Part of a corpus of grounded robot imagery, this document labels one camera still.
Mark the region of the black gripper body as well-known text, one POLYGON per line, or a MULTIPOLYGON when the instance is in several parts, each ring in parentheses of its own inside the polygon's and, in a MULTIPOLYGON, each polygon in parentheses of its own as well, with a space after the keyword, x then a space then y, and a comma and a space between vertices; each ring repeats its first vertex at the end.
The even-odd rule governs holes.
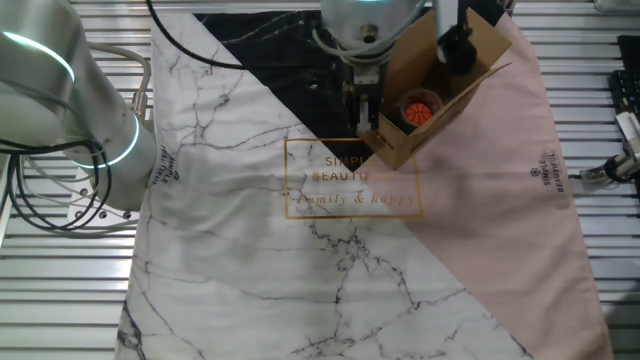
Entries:
POLYGON ((342 98, 345 103, 366 96, 371 102, 382 102, 388 63, 344 63, 342 98))

